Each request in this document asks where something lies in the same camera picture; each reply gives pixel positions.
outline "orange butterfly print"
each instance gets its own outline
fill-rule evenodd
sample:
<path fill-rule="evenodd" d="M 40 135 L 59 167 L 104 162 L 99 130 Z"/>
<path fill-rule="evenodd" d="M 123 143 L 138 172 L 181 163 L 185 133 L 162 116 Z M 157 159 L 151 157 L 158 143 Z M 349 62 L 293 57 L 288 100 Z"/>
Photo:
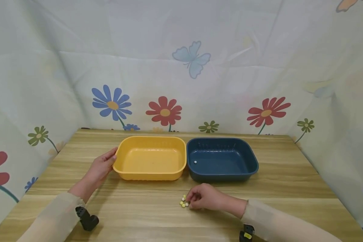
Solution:
<path fill-rule="evenodd" d="M 336 12 L 347 12 L 350 7 L 352 7 L 359 0 L 342 0 L 336 8 Z"/>

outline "person's left hand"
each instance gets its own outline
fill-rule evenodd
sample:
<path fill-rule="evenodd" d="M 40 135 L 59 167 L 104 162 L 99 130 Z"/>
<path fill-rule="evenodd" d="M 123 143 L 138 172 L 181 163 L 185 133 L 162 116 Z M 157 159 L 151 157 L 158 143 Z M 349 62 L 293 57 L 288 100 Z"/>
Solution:
<path fill-rule="evenodd" d="M 94 159 L 84 178 L 89 183 L 94 184 L 97 189 L 107 178 L 107 175 L 113 169 L 113 163 L 116 161 L 116 151 L 118 147 L 111 149 L 103 155 Z"/>

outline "yellow label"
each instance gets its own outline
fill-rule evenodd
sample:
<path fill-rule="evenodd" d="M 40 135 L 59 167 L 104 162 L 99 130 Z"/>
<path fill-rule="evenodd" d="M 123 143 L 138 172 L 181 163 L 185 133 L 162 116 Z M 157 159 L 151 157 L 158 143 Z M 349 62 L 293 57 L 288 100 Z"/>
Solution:
<path fill-rule="evenodd" d="M 252 239 L 252 236 L 250 234 L 246 233 L 246 232 L 243 234 L 243 237 L 248 238 L 248 239 Z"/>

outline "floral fabric backdrop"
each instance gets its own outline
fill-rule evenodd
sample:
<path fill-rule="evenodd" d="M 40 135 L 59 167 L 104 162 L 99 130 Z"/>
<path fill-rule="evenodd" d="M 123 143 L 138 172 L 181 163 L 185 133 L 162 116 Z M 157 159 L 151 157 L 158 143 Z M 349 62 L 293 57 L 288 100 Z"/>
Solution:
<path fill-rule="evenodd" d="M 289 135 L 363 227 L 363 1 L 0 0 L 0 223 L 82 127 Z"/>

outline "wooden table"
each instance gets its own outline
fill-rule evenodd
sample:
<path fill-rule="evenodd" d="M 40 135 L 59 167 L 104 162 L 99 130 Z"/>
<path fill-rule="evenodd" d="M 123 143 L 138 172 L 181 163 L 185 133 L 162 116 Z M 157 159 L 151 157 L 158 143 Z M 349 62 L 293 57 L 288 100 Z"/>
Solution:
<path fill-rule="evenodd" d="M 258 173 L 246 183 L 214 186 L 238 198 L 257 198 L 342 241 L 363 241 L 359 224 L 288 136 L 80 129 L 0 225 L 0 242 L 16 241 L 57 194 L 82 178 L 95 157 L 134 134 L 174 135 L 185 142 L 208 136 L 242 138 L 258 159 Z M 182 195 L 195 185 L 188 171 L 170 182 L 125 181 L 112 171 L 87 205 L 90 213 L 100 218 L 100 224 L 92 233 L 77 224 L 66 241 L 238 241 L 242 224 L 237 218 L 179 206 Z"/>

